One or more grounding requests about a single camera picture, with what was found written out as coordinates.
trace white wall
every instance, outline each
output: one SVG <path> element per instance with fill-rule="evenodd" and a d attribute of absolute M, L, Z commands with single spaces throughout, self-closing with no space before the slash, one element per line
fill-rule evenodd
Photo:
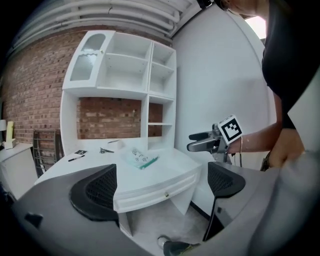
<path fill-rule="evenodd" d="M 173 39 L 177 55 L 175 148 L 203 164 L 192 201 L 211 213 L 213 194 L 207 182 L 208 152 L 191 153 L 190 134 L 209 131 L 233 114 L 245 134 L 275 121 L 274 100 L 261 71 L 264 46 L 238 16 L 212 6 Z M 243 167 L 259 169 L 265 153 L 247 153 Z"/>

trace brick wall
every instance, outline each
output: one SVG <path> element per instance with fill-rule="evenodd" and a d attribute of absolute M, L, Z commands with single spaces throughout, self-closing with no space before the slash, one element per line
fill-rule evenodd
<path fill-rule="evenodd" d="M 14 121 L 18 142 L 32 143 L 34 129 L 60 128 L 63 80 L 85 34 L 77 28 L 40 39 L 7 63 L 0 89 L 2 118 Z M 141 102 L 136 100 L 83 98 L 78 104 L 78 137 L 139 137 L 140 111 Z M 161 120 L 160 106 L 155 104 L 149 111 L 152 122 Z M 150 127 L 150 134 L 159 136 L 161 130 Z"/>

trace white floor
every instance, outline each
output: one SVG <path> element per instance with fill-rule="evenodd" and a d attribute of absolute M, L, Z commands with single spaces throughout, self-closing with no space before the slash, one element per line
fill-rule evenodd
<path fill-rule="evenodd" d="M 127 212 L 133 238 L 139 246 L 155 256 L 163 256 L 157 238 L 166 235 L 173 241 L 201 243 L 209 222 L 189 206 L 182 215 L 170 200 L 144 209 Z"/>

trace drawer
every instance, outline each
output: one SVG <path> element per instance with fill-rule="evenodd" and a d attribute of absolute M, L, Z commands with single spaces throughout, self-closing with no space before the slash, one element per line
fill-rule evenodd
<path fill-rule="evenodd" d="M 175 195 L 189 189 L 197 181 L 197 175 L 188 176 L 175 184 L 152 191 L 147 194 L 133 196 L 126 199 L 114 200 L 114 210 L 118 213 L 126 213 L 145 208 L 161 201 L 167 200 Z"/>

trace person's arm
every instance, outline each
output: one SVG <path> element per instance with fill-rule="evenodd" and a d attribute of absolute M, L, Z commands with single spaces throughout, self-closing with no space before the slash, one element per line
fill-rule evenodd
<path fill-rule="evenodd" d="M 282 129 L 282 106 L 281 99 L 273 93 L 276 123 L 260 131 L 242 136 L 242 152 L 265 152 L 271 151 L 275 146 Z M 228 153 L 239 153 L 241 139 L 232 142 L 228 148 Z"/>

